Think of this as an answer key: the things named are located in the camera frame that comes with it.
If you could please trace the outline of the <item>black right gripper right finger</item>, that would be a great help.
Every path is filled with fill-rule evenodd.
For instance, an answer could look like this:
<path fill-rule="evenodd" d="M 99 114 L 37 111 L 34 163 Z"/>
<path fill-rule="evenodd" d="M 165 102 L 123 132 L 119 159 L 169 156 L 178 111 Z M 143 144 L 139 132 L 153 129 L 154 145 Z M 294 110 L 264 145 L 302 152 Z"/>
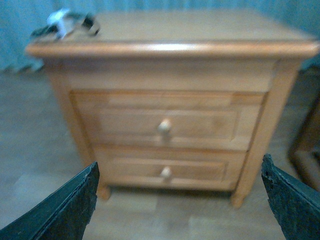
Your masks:
<path fill-rule="evenodd" d="M 320 193 L 274 165 L 265 154 L 261 178 L 268 203 L 287 240 L 320 238 Z"/>

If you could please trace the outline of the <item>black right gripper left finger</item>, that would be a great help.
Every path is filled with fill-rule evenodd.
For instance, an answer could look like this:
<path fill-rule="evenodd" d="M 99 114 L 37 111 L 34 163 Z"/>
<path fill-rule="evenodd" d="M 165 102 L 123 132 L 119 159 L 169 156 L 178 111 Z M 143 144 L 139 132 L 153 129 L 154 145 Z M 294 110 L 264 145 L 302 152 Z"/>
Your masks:
<path fill-rule="evenodd" d="M 97 204 L 98 163 L 1 229 L 2 240 L 81 240 Z"/>

